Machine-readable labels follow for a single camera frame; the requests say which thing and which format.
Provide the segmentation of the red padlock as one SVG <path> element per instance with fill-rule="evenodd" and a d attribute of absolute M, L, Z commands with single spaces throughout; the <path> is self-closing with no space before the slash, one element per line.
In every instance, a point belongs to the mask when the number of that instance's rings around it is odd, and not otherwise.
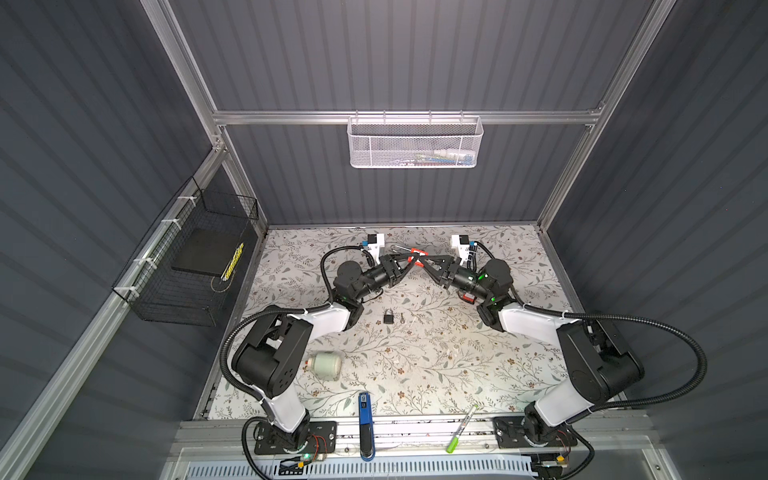
<path fill-rule="evenodd" d="M 416 249 L 416 248 L 411 248 L 409 250 L 409 252 L 408 252 L 408 259 L 407 259 L 407 261 L 409 263 L 412 263 L 412 264 L 416 265 L 416 266 L 423 267 L 424 264 L 422 262 L 422 258 L 427 256 L 427 255 L 428 255 L 428 253 L 423 251 L 423 250 L 419 250 L 419 249 Z"/>

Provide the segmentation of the small black padlock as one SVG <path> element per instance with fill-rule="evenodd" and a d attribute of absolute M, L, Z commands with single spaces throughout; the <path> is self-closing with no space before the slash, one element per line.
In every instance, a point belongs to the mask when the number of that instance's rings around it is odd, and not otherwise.
<path fill-rule="evenodd" d="M 395 315 L 391 309 L 387 309 L 383 316 L 383 323 L 385 325 L 393 325 L 395 323 Z"/>

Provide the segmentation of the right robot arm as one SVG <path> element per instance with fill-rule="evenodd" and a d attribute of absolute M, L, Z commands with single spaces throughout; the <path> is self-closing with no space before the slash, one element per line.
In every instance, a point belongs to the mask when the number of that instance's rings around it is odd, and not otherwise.
<path fill-rule="evenodd" d="M 545 445 L 577 416 L 607 404 L 643 378 L 642 363 L 616 327 L 523 302 L 505 261 L 491 259 L 479 271 L 450 255 L 427 256 L 422 264 L 435 283 L 473 297 L 484 325 L 561 351 L 566 378 L 524 410 L 522 427 L 531 445 Z"/>

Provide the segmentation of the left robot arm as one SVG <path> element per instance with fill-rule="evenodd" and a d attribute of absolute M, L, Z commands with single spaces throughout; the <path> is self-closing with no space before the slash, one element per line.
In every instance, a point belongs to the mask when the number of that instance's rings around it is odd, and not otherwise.
<path fill-rule="evenodd" d="M 320 274 L 327 301 L 309 308 L 272 305 L 242 320 L 219 350 L 222 376 L 255 399 L 277 431 L 304 437 L 310 414 L 293 382 L 308 344 L 355 326 L 364 310 L 363 299 L 400 283 L 421 256 L 415 252 L 375 258 L 362 245 L 325 253 Z"/>

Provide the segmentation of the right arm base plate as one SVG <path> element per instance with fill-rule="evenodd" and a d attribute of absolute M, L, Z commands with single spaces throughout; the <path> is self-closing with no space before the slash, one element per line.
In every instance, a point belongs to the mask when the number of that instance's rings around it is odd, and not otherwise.
<path fill-rule="evenodd" d="M 578 440 L 564 425 L 550 427 L 523 415 L 494 417 L 492 427 L 500 448 L 564 447 L 569 450 L 578 444 Z"/>

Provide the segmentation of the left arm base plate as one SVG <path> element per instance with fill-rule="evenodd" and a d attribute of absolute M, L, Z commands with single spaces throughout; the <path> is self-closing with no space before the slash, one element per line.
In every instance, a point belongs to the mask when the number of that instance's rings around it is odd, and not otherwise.
<path fill-rule="evenodd" d="M 310 421 L 293 433 L 286 433 L 269 423 L 259 424 L 251 434 L 256 455 L 329 454 L 335 451 L 338 423 Z"/>

